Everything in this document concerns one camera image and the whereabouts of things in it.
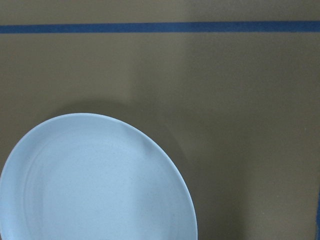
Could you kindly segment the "blue plate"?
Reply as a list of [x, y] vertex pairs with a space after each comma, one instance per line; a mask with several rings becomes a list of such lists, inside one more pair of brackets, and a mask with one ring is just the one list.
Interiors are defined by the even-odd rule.
[[196, 240], [189, 190], [147, 135], [112, 117], [51, 118], [14, 146], [0, 177], [3, 240]]

